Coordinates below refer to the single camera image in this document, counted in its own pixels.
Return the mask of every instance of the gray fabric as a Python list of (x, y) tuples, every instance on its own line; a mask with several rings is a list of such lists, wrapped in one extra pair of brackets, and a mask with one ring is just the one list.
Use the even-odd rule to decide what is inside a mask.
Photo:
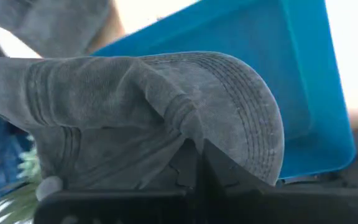
[(69, 189), (145, 187), (185, 138), (275, 184), (283, 126), (264, 81), (228, 55), (0, 58), (0, 115), (34, 135)]
[(0, 27), (42, 57), (80, 56), (110, 8), (109, 0), (0, 0)]

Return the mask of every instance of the green plant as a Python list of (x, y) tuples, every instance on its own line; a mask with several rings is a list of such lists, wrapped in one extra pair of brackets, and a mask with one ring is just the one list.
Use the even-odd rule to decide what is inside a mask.
[(26, 222), (33, 219), (38, 200), (35, 195), (38, 185), (41, 183), (40, 164), (37, 157), (35, 144), (30, 152), (20, 155), (23, 163), (19, 165), (22, 172), (18, 175), (21, 181), (8, 186), (15, 189), (0, 199), (0, 206), (9, 203), (0, 211), (0, 218), (7, 217), (0, 224), (13, 224)]

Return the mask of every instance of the gray baseball cap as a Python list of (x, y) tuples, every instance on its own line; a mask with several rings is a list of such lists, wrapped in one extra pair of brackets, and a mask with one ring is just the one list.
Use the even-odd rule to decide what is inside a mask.
[(209, 139), (275, 184), (283, 124), (261, 77), (215, 52), (0, 58), (0, 115), (31, 133), (44, 178), (68, 189), (146, 187), (186, 138)]
[(0, 0), (0, 27), (42, 57), (86, 55), (110, 0)]

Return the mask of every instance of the black plastic object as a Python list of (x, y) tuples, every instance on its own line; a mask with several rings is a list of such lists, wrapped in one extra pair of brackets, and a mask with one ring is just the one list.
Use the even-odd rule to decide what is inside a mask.
[(206, 141), (186, 141), (145, 189), (53, 194), (35, 224), (357, 223), (357, 189), (275, 188)]
[(193, 142), (186, 141), (146, 189), (56, 193), (40, 203), (34, 223), (194, 223), (202, 214), (198, 159)]

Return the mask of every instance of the blue tray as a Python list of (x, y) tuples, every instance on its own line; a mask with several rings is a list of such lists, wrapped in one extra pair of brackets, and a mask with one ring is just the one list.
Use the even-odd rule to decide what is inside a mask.
[(208, 50), (252, 66), (285, 128), (280, 177), (342, 169), (355, 155), (324, 0), (204, 0), (97, 56)]

